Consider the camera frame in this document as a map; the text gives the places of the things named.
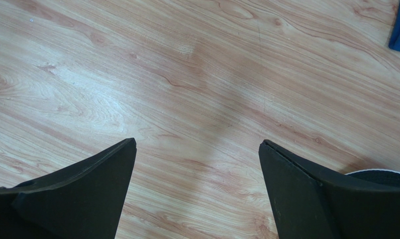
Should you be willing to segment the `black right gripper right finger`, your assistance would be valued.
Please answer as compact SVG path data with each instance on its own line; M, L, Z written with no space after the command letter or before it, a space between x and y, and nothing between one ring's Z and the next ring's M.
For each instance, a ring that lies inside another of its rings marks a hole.
M400 239L400 188L357 179L265 140L259 159L282 239Z

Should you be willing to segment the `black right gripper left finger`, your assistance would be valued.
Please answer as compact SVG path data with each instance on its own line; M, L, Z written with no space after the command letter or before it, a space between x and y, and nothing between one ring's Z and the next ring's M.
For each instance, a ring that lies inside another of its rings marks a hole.
M135 158L127 138L53 173L0 187L0 239L112 239Z

